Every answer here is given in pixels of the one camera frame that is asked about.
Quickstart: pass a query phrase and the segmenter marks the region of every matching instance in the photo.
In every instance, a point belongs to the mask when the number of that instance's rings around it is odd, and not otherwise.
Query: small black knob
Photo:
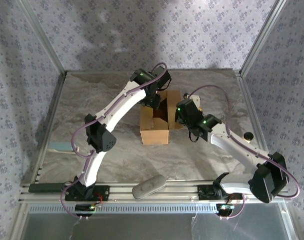
[[[253,138],[254,138],[254,135],[250,131],[244,133],[244,139],[245,140],[251,141],[251,140],[253,140]]]

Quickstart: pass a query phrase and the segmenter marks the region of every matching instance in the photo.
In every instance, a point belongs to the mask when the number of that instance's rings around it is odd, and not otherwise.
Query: patterned wall
[[[239,69],[275,0],[29,0],[66,70]]]
[[[269,150],[282,152],[299,180],[304,232],[304,0],[288,1],[246,80]]]
[[[57,79],[16,1],[0,0],[0,239],[35,164]]]

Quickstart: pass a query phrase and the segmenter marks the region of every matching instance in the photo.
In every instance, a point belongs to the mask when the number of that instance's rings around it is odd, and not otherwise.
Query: open cardboard box
[[[176,104],[181,101],[179,90],[158,92],[161,96],[159,109],[141,106],[140,132],[144,145],[167,145],[169,130],[181,129],[175,122]]]

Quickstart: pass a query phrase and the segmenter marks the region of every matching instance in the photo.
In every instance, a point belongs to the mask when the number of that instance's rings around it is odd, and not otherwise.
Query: floral wallpaper
[[[275,0],[29,0],[66,70],[240,69]]]
[[[58,76],[16,1],[0,0],[0,239],[37,159]]]
[[[304,0],[288,0],[246,80],[269,150],[300,183],[293,204],[304,233]]]

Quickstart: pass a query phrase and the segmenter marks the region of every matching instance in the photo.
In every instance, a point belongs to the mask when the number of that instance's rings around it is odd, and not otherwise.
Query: gray marble surface
[[[50,142],[70,142],[73,132],[84,124],[84,117],[96,114],[118,95],[132,72],[70,72],[57,107]],[[252,126],[231,70],[171,70],[169,89],[190,93],[195,88],[215,84],[224,88],[232,103],[231,129],[238,135],[251,131]],[[205,114],[225,121],[227,103],[217,89],[198,92]],[[227,152],[200,139],[190,142],[188,130],[170,131],[168,145],[143,145],[139,131],[139,105],[133,107],[116,126],[115,147],[103,159],[97,175],[98,182],[137,182],[162,174],[168,180],[212,180],[223,172],[242,174],[245,171]],[[76,139],[82,153],[90,147],[85,131]],[[84,159],[75,154],[46,152],[40,182],[70,181],[82,169]]]

